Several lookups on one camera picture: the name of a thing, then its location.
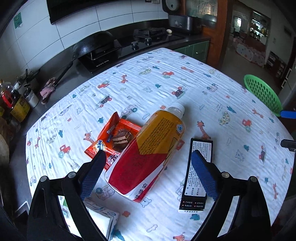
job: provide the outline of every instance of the orange snack package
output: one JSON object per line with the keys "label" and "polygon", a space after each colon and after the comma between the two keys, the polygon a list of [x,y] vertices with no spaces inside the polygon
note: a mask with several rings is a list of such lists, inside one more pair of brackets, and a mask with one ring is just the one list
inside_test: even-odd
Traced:
{"label": "orange snack package", "polygon": [[141,127],[124,119],[120,119],[115,112],[104,126],[97,140],[84,153],[91,159],[99,150],[106,152],[105,169],[108,170],[128,143],[137,135]]}

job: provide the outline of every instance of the white tile wall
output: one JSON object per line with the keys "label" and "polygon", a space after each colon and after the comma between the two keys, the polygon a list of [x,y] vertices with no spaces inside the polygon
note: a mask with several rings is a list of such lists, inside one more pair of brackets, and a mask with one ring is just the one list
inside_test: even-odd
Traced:
{"label": "white tile wall", "polygon": [[12,20],[0,38],[0,78],[6,81],[14,81],[26,68],[37,70],[65,48],[100,30],[168,18],[161,4],[145,3],[145,0],[101,4],[53,25],[46,0],[28,0],[19,12],[21,27],[15,29]]}
{"label": "white tile wall", "polygon": [[101,30],[108,30],[118,26],[133,23],[133,14],[121,15],[100,21]]}
{"label": "white tile wall", "polygon": [[101,4],[96,6],[96,11],[98,13],[99,21],[133,13],[130,0]]}
{"label": "white tile wall", "polygon": [[72,32],[65,37],[61,38],[64,48],[68,48],[72,46],[73,44],[79,42],[80,40],[84,39],[85,37],[101,31],[99,22],[90,24],[88,26],[85,26],[84,28],[80,28],[76,30],[75,32]]}
{"label": "white tile wall", "polygon": [[80,28],[83,28],[98,21],[99,20],[96,14],[96,7],[91,7],[74,13],[69,17],[56,22],[56,25],[59,31],[59,35],[62,38],[67,34],[70,34]]}

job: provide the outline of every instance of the bolt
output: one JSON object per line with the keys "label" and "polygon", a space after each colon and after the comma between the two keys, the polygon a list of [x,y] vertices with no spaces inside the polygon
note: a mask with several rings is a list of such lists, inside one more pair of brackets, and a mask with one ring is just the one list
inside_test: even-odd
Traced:
{"label": "bolt", "polygon": [[70,172],[69,174],[68,174],[68,177],[69,178],[73,178],[73,177],[75,177],[76,176],[76,173],[75,172]]}
{"label": "bolt", "polygon": [[45,182],[46,179],[47,179],[47,176],[42,176],[42,177],[40,178],[40,181]]}
{"label": "bolt", "polygon": [[256,177],[251,177],[251,181],[255,183],[255,182],[257,182],[257,178]]}
{"label": "bolt", "polygon": [[222,172],[222,177],[225,177],[225,178],[229,178],[229,173],[228,172]]}

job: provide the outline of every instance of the white bottle cap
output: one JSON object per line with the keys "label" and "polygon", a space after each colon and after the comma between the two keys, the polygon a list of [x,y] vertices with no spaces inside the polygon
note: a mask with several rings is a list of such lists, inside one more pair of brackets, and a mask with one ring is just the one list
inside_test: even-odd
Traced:
{"label": "white bottle cap", "polygon": [[184,115],[185,108],[180,103],[175,102],[170,105],[170,107],[168,108],[168,112],[174,114],[179,119],[181,119],[182,116]]}

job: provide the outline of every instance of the table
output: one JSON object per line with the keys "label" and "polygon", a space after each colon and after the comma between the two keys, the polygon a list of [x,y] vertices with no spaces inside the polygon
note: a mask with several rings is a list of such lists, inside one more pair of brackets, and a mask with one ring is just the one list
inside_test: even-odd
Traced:
{"label": "table", "polygon": [[[185,107],[185,144],[138,204],[108,187],[103,174],[92,200],[120,213],[114,240],[190,240],[213,200],[198,214],[178,213],[191,138],[213,140],[213,163],[234,178],[259,179],[271,223],[289,186],[294,154],[280,147],[291,135],[252,93],[221,72],[183,54],[160,48],[134,57],[88,80],[56,103],[27,133],[27,172],[32,195],[41,176],[64,177],[89,162],[85,149],[117,111],[143,125],[173,102]],[[234,199],[221,234],[230,226]]]}

